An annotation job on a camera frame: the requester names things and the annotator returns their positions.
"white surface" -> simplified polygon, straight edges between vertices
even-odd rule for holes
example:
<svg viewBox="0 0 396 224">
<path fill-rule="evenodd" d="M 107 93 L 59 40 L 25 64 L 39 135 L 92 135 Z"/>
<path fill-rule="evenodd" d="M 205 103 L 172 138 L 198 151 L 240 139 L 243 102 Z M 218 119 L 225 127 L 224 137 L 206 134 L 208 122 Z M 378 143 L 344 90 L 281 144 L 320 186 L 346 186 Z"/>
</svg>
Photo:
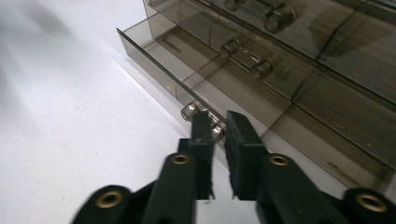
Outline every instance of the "white surface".
<svg viewBox="0 0 396 224">
<path fill-rule="evenodd" d="M 0 3 L 0 223 L 69 223 L 93 191 L 155 179 L 186 136 L 120 66 L 116 27 L 143 18 L 140 0 Z"/>
</svg>

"brass insert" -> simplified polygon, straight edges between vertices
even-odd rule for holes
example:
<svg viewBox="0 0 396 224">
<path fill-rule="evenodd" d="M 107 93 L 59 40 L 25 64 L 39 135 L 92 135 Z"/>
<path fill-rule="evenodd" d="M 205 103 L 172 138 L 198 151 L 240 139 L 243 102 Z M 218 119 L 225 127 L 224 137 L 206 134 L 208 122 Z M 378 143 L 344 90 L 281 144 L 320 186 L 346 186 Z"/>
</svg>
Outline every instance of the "brass insert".
<svg viewBox="0 0 396 224">
<path fill-rule="evenodd" d="M 177 164 L 177 165 L 182 165 L 186 164 L 189 162 L 189 157 L 184 156 L 184 155 L 177 155 L 172 157 L 172 163 Z"/>
<path fill-rule="evenodd" d="M 282 156 L 273 156 L 270 158 L 270 162 L 275 165 L 281 165 L 281 166 L 289 164 L 289 161 Z"/>
<path fill-rule="evenodd" d="M 359 194 L 358 196 L 356 196 L 356 200 L 361 206 L 373 212 L 381 213 L 388 210 L 386 204 L 384 204 L 381 200 L 370 194 Z"/>
<path fill-rule="evenodd" d="M 97 200 L 96 205 L 101 208 L 114 207 L 122 201 L 122 194 L 118 190 L 111 190 L 102 194 Z"/>
</svg>

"plastic drawer organizer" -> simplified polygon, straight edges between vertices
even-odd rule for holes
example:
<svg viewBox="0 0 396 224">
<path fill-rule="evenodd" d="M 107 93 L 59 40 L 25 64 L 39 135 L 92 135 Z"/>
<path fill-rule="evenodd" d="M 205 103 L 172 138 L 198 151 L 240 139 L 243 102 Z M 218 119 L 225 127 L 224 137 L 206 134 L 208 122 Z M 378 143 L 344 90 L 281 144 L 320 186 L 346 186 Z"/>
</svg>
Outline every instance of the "plastic drawer organizer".
<svg viewBox="0 0 396 224">
<path fill-rule="evenodd" d="M 396 200 L 393 1 L 145 1 L 119 31 L 128 55 L 183 106 L 246 115 L 271 151 L 324 191 L 363 186 Z"/>
</svg>

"metal knob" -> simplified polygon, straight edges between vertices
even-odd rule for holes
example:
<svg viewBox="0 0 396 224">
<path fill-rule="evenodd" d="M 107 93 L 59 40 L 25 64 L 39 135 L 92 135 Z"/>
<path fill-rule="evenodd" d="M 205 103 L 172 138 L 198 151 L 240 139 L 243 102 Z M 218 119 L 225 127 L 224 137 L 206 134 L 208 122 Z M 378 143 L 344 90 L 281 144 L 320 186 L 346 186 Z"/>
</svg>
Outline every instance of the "metal knob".
<svg viewBox="0 0 396 224">
<path fill-rule="evenodd" d="M 225 43 L 221 50 L 220 50 L 220 55 L 221 57 L 228 59 L 230 58 L 231 55 L 235 54 L 239 50 L 239 43 L 237 40 L 232 39 Z"/>
<path fill-rule="evenodd" d="M 290 4 L 285 4 L 270 11 L 264 21 L 265 30 L 275 34 L 294 22 L 296 10 Z"/>
<path fill-rule="evenodd" d="M 247 0 L 224 0 L 224 6 L 231 11 L 236 11 L 242 4 L 245 4 L 246 1 Z"/>
<path fill-rule="evenodd" d="M 273 72 L 273 70 L 274 67 L 272 66 L 272 64 L 269 61 L 265 60 L 255 65 L 251 73 L 258 80 L 262 80 L 265 79 L 268 75 L 270 75 Z"/>
<path fill-rule="evenodd" d="M 192 121 L 192 117 L 194 117 L 195 114 L 199 113 L 199 108 L 196 104 L 191 103 L 182 108 L 180 112 L 181 117 L 183 117 L 184 120 Z"/>
</svg>

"metal hardware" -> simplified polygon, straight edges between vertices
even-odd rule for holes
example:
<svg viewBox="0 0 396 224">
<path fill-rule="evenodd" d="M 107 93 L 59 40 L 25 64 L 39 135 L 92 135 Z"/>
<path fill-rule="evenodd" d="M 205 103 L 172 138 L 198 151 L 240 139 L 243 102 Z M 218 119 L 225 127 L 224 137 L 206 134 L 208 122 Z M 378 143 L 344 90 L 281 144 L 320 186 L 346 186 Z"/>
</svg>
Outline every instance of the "metal hardware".
<svg viewBox="0 0 396 224">
<path fill-rule="evenodd" d="M 200 110 L 195 103 L 190 103 L 181 109 L 181 117 L 183 117 L 184 120 L 192 121 L 192 117 L 199 113 L 199 111 Z"/>
<path fill-rule="evenodd" d="M 361 206 L 373 212 L 382 213 L 388 210 L 386 204 L 370 194 L 359 194 L 358 196 L 356 196 L 356 200 Z"/>
<path fill-rule="evenodd" d="M 290 4 L 285 4 L 269 12 L 264 21 L 265 30 L 275 34 L 294 22 L 296 10 Z"/>
<path fill-rule="evenodd" d="M 207 110 L 204 106 L 199 104 L 198 102 L 191 102 L 183 109 L 181 109 L 181 116 L 183 119 L 192 122 L 192 117 L 197 113 L 207 111 L 208 116 L 211 123 L 212 128 L 212 137 L 216 142 L 221 141 L 225 136 L 225 124 L 224 122 L 219 121 L 219 118 L 212 114 L 210 111 Z"/>
<path fill-rule="evenodd" d="M 224 0 L 224 6 L 231 10 L 236 11 L 241 5 L 245 4 L 247 0 Z"/>
<path fill-rule="evenodd" d="M 183 165 L 189 162 L 189 157 L 185 156 L 185 155 L 177 155 L 172 157 L 172 163 L 176 164 L 176 165 Z"/>
<path fill-rule="evenodd" d="M 111 190 L 101 195 L 96 200 L 96 205 L 101 208 L 111 208 L 122 201 L 122 194 L 118 190 Z"/>
<path fill-rule="evenodd" d="M 270 162 L 278 166 L 285 166 L 289 164 L 288 160 L 282 156 L 273 156 L 270 158 Z"/>
</svg>

